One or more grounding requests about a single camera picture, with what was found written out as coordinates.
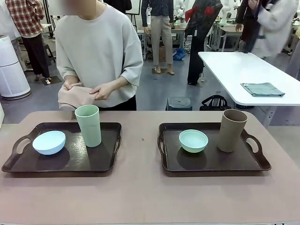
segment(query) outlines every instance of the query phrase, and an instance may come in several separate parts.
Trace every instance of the brown cup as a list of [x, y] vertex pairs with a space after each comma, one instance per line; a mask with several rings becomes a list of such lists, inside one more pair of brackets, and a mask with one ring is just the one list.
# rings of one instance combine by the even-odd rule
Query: brown cup
[[223, 112], [220, 135], [217, 147], [224, 152], [233, 152], [240, 138], [248, 116], [235, 109], [227, 109]]

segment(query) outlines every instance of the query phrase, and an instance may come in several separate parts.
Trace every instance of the bowl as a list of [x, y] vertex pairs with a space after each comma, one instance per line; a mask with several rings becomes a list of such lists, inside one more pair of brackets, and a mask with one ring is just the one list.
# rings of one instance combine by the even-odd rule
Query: bowl
[[53, 155], [65, 146], [66, 135], [61, 131], [49, 131], [34, 139], [33, 148], [42, 155]]
[[205, 149], [208, 137], [199, 130], [185, 130], [179, 135], [182, 148], [190, 153], [198, 153]]

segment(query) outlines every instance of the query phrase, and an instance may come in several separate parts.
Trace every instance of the person's left hand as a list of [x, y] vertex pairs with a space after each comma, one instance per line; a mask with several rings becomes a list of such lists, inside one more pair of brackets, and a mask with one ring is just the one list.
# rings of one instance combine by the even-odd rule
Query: person's left hand
[[252, 10], [255, 10], [258, 7], [259, 0], [248, 0], [248, 5]]
[[113, 85], [111, 83], [104, 83], [97, 87], [95, 87], [93, 90], [90, 91], [90, 94], [97, 93], [95, 100], [107, 100], [108, 97], [113, 92]]

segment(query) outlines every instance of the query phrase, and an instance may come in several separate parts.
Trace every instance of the neck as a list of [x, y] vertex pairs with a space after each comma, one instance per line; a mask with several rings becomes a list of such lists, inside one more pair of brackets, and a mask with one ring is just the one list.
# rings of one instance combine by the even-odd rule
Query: neck
[[103, 4], [99, 1], [96, 1], [96, 10], [92, 14], [90, 14], [90, 15], [80, 15], [79, 17], [84, 19], [84, 20], [95, 20], [99, 16], [102, 15], [105, 8], [106, 8], [106, 4]]

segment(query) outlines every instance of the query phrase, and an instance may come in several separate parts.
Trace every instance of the black pants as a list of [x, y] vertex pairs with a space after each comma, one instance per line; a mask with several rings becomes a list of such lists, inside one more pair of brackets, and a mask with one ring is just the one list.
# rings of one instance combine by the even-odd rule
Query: black pants
[[187, 82], [192, 85], [197, 84], [204, 68], [204, 63], [199, 57], [198, 52], [204, 52], [204, 40], [193, 37], [187, 77]]
[[22, 41], [28, 53], [34, 74], [41, 74], [45, 78], [50, 77], [42, 35], [39, 34], [32, 38], [22, 38]]
[[100, 111], [136, 111], [136, 99], [135, 95], [129, 99], [127, 102], [123, 102], [119, 105], [110, 108], [101, 108]]

